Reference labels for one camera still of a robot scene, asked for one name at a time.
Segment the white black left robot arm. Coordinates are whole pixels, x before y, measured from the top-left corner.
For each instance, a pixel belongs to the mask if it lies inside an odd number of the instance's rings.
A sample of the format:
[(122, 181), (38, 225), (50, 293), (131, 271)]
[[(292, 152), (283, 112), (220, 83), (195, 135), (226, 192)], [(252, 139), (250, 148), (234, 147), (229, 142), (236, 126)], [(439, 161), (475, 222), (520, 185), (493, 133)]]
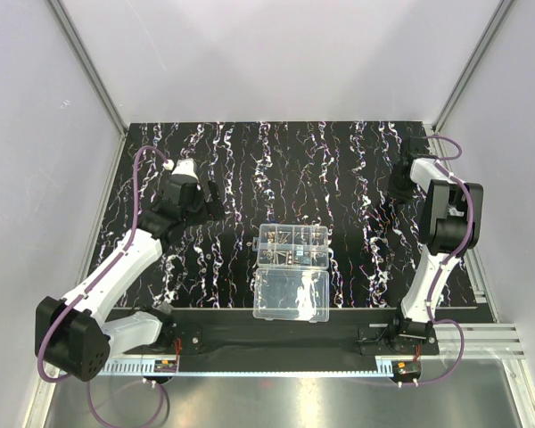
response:
[(191, 175), (173, 173), (113, 253), (82, 283), (59, 300), (45, 297), (36, 309), (35, 353), (41, 377), (51, 382), (45, 364), (64, 376), (88, 382), (106, 362), (147, 346), (168, 350), (175, 340), (167, 309), (139, 309), (109, 320), (113, 307), (133, 282), (191, 226), (220, 221), (225, 210), (218, 185), (203, 188)]

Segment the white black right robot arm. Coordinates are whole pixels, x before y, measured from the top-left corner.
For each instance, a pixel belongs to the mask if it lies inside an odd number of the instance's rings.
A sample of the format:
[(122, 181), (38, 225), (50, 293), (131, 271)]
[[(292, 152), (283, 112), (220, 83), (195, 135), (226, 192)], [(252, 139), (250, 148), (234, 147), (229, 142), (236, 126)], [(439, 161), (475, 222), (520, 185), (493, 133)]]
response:
[(411, 353), (429, 342), (442, 289), (479, 240), (483, 187), (456, 177), (443, 161), (429, 152), (424, 137), (407, 137), (389, 179), (388, 194), (398, 205), (408, 203), (416, 189), (425, 192), (418, 221), (419, 266), (387, 327), (386, 341), (395, 352)]

